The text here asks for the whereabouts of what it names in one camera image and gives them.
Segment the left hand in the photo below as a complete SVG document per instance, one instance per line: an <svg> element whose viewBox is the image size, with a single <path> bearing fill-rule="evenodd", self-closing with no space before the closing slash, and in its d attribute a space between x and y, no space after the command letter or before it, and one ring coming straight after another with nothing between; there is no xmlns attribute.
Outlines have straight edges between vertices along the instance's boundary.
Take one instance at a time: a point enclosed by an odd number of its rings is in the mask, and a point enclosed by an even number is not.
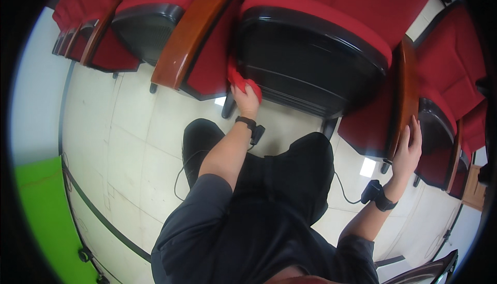
<svg viewBox="0 0 497 284"><path fill-rule="evenodd" d="M407 125L402 132L399 147L395 152L392 162L392 172L399 179L407 180L414 173L421 157L421 126L419 120L416 120L414 115L411 118L411 122L413 124L413 142L409 146L411 130L409 125Z"/></svg>
<svg viewBox="0 0 497 284"><path fill-rule="evenodd" d="M231 85L231 93L237 102L240 115L255 121L259 109L259 99L248 83L245 84L245 92L243 93L237 86Z"/></svg>

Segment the black shirt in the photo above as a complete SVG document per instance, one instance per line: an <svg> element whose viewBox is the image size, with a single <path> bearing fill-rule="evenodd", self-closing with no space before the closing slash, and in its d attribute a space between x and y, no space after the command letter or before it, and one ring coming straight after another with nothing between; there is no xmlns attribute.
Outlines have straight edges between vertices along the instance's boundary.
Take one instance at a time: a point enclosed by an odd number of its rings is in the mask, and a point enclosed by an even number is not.
<svg viewBox="0 0 497 284"><path fill-rule="evenodd" d="M198 178L152 249L156 283L264 283L292 265L330 281L378 283L374 242L349 235L335 248L289 206L232 195L223 178Z"/></svg>

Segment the forearm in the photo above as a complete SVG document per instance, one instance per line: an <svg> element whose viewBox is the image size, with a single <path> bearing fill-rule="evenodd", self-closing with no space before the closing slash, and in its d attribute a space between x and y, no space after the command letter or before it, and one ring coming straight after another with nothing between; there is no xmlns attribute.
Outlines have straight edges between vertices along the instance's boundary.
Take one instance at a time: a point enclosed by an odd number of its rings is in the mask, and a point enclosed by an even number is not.
<svg viewBox="0 0 497 284"><path fill-rule="evenodd" d="M406 190L408 177L396 178L393 176L388 183L383 186L385 197L396 203L400 200ZM380 232L383 223L392 210L385 212L380 211L375 201L370 201L357 215L345 226L340 234L339 240L343 237L353 234L363 237L366 240L373 241L378 232Z"/></svg>
<svg viewBox="0 0 497 284"><path fill-rule="evenodd" d="M255 115L244 115L244 117L255 119ZM247 124L236 122L228 134L209 151L200 166L198 176L218 175L230 184L232 190L235 190L251 135L252 131L248 129Z"/></svg>

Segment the wooden cabinet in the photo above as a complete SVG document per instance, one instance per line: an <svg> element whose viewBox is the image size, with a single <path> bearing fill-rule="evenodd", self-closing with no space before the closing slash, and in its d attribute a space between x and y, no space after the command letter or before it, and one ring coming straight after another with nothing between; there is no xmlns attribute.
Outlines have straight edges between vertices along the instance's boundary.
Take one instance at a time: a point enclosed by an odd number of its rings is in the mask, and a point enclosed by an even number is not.
<svg viewBox="0 0 497 284"><path fill-rule="evenodd" d="M485 200L485 186L478 182L478 174L480 174L480 166L471 165L468 174L468 181L463 194L463 204L475 208L479 211L483 210L483 201Z"/></svg>

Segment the wrist strap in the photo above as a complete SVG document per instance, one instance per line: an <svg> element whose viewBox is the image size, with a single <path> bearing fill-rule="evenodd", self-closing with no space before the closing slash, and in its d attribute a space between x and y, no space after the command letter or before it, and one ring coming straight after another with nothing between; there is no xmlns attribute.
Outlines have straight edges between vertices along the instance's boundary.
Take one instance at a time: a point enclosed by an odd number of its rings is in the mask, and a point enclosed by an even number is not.
<svg viewBox="0 0 497 284"><path fill-rule="evenodd" d="M379 180L369 181L361 194L361 202L363 204L366 204L369 201L375 201L376 207L382 212L393 209L398 203L393 203L387 199Z"/></svg>
<svg viewBox="0 0 497 284"><path fill-rule="evenodd" d="M257 124L255 123L254 120L249 119L247 117L238 116L236 118L235 122L238 122L238 121L241 121L241 122L247 124L247 128L249 128L252 131L252 135L251 135L252 140L250 142L250 145L256 145L259 142L262 135L264 134L264 131L266 131L266 128L264 128L261 125L257 126Z"/></svg>

